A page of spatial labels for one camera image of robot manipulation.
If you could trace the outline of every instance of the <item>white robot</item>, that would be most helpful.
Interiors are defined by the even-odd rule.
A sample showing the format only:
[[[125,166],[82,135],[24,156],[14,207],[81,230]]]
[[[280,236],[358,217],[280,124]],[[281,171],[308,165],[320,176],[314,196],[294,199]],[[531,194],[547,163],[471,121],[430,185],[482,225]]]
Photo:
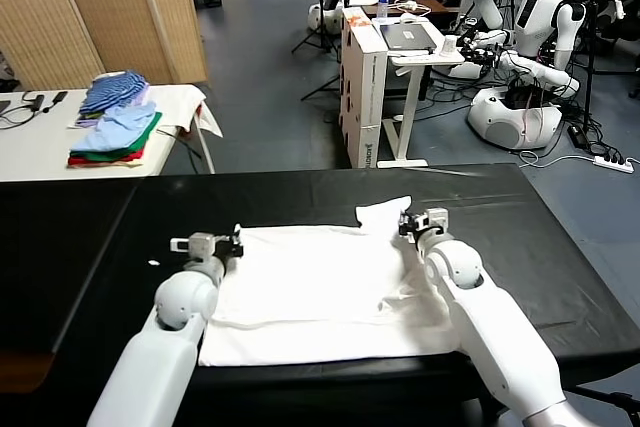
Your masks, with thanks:
[[[561,113],[549,100],[570,97],[579,88],[565,72],[586,9],[569,0],[519,0],[515,48],[502,52],[498,68],[515,71],[528,90],[508,87],[481,90],[471,103],[468,121],[486,141],[506,149],[538,149],[553,137]],[[553,66],[538,62],[540,47],[557,31]]]
[[[472,7],[477,9],[481,21],[466,17],[466,14],[472,11]],[[475,51],[482,53],[482,49],[489,46],[505,45],[513,39],[513,32],[502,30],[502,14],[493,0],[462,0],[459,11],[457,24],[460,25],[464,21],[464,24],[470,27],[468,31],[458,39],[458,46],[466,47],[467,60],[460,65],[439,67],[437,70],[453,78],[477,79],[480,77],[483,65],[487,63],[487,59],[483,57],[483,55],[473,55]]]
[[[491,394],[527,427],[594,427],[568,404],[558,364],[527,317],[493,283],[478,252],[447,232],[448,224],[446,209],[405,213],[399,233],[415,242],[427,279],[447,303],[460,350]],[[194,260],[157,290],[151,314],[125,347],[88,425],[172,425],[216,307],[225,260],[243,254],[239,234],[172,241],[172,250],[188,251]],[[178,241],[188,241],[188,249],[179,249]]]

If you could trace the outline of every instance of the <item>power adapter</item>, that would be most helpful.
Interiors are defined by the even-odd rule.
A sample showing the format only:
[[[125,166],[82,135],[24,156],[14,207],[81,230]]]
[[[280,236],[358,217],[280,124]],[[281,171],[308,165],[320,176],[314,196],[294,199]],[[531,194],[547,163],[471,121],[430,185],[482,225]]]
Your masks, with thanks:
[[[571,142],[573,142],[573,146],[576,149],[584,150],[589,146],[589,141],[587,140],[587,136],[584,135],[582,129],[570,125],[567,129],[567,133],[569,134],[569,138]]]

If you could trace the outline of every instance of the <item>laptop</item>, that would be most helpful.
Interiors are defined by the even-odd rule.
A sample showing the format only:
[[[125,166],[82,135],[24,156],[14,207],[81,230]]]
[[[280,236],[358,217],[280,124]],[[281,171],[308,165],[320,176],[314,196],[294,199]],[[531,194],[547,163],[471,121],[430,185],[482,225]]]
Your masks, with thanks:
[[[429,50],[436,48],[424,26],[420,24],[391,24],[380,26],[389,50]]]

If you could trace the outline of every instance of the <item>gray floor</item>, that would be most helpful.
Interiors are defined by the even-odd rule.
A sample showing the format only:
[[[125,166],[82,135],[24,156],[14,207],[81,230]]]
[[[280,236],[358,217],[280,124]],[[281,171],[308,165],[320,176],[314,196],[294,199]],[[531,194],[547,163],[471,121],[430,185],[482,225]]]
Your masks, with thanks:
[[[335,57],[303,47],[309,5],[317,0],[223,0],[218,9],[199,11],[211,76],[209,103],[225,138],[208,137],[218,172],[344,168],[348,162],[335,126],[339,101],[331,94],[300,102],[306,92],[337,73]],[[621,45],[599,64],[632,69],[635,46]],[[633,77],[596,77],[592,111],[605,140],[626,156],[640,158],[640,100],[627,97]],[[422,116],[456,104],[437,104]],[[431,164],[513,162],[518,159],[478,139],[464,122],[465,110],[416,122],[409,158]],[[554,153],[579,154],[566,134]],[[389,159],[387,145],[380,157]],[[602,279],[640,325],[640,173],[626,175],[580,160],[547,169],[523,169],[549,208],[589,258]],[[192,173],[177,146],[165,174]],[[640,399],[640,367],[593,384]],[[626,416],[595,401],[573,398],[584,415],[600,425],[628,425]],[[519,425],[509,413],[503,427]]]

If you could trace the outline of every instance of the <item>light blue cloth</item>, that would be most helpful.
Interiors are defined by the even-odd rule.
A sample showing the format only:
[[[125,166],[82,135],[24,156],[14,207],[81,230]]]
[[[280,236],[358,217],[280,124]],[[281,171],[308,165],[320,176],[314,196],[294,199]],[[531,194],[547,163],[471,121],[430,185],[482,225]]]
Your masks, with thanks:
[[[147,129],[156,111],[155,102],[112,107],[95,128],[72,147],[72,152],[111,152],[126,149]]]

